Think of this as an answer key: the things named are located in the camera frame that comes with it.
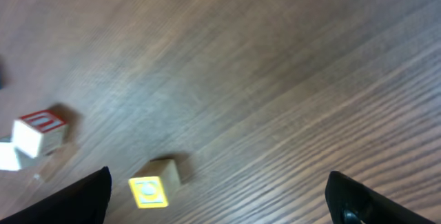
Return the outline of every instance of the wooden block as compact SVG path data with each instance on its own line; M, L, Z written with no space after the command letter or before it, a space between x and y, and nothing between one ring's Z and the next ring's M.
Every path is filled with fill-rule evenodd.
M38 161L18 151L10 137L0 139L0 170L18 171L36 165Z
M171 159L150 161L129 180L138 208L167 207L181 186Z
M49 110L42 110L15 120L12 143L31 158L57 149L63 142L67 124Z

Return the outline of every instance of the wooden table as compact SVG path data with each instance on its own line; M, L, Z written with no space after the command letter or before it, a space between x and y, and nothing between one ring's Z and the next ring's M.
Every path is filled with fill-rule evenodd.
M330 223L332 170L441 221L441 0L0 0L0 56L0 136L72 124L0 218L108 165L106 223ZM185 185L138 210L160 157Z

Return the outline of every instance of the white square on yellow block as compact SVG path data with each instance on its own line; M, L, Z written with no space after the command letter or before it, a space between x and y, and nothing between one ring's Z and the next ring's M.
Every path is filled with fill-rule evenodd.
M159 176L146 176L129 180L130 189L138 208L167 207L168 200Z

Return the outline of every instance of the white block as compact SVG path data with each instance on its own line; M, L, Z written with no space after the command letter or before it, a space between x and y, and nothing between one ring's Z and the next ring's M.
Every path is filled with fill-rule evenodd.
M31 159L15 149L9 137L0 139L0 170L18 171L33 166L37 162L36 159Z
M34 159L60 147L66 127L66 122L49 110L28 114L15 120L12 143Z

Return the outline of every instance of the yellow square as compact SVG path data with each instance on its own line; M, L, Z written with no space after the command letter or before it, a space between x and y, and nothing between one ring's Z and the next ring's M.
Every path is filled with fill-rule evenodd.
M167 207L168 201L159 176L146 176L129 180L130 189L138 208Z

